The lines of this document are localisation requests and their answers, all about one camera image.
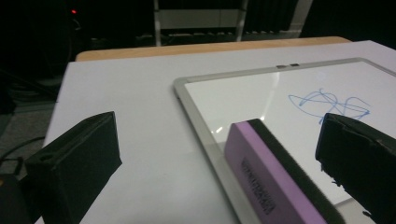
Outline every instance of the white tabletop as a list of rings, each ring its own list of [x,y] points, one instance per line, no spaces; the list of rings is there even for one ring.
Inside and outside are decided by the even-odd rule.
[[[70,63],[46,143],[87,117],[116,113],[123,165],[82,223],[238,223],[174,79],[353,57],[396,71],[396,51],[371,41]],[[348,223],[372,223],[359,207],[339,209]]]

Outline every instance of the pink eraser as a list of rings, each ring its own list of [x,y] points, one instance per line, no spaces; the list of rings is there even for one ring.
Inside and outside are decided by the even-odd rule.
[[[224,153],[259,219],[262,223],[327,223],[262,140],[262,133],[251,126],[252,122],[262,124],[259,119],[232,124]],[[335,220],[344,223],[341,216]]]

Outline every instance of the white surface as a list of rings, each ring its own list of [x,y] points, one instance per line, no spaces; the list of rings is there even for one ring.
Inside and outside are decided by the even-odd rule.
[[[396,137],[395,87],[396,77],[365,62],[186,84],[221,149],[232,123],[261,119],[333,204],[350,196],[315,160],[322,118],[345,115]]]
[[[396,71],[396,52],[370,41],[70,63],[46,142],[89,116],[116,113],[123,165],[82,223],[237,223],[174,79],[352,57]]]

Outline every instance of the whiteboard eraser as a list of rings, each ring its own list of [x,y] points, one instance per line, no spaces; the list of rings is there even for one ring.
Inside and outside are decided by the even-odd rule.
[[[79,223],[121,166],[114,112],[78,123],[26,161],[45,223]]]
[[[232,124],[224,153],[262,223],[345,223],[261,120]]]
[[[316,158],[375,223],[396,223],[396,139],[356,119],[328,113]]]

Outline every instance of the whiteboard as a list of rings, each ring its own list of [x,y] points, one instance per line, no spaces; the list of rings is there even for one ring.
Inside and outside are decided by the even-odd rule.
[[[175,88],[212,163],[222,160],[232,123],[260,119],[333,204],[350,196],[315,160],[325,113],[396,137],[395,74],[361,58],[182,77]],[[223,186],[231,184],[227,167],[214,167]]]

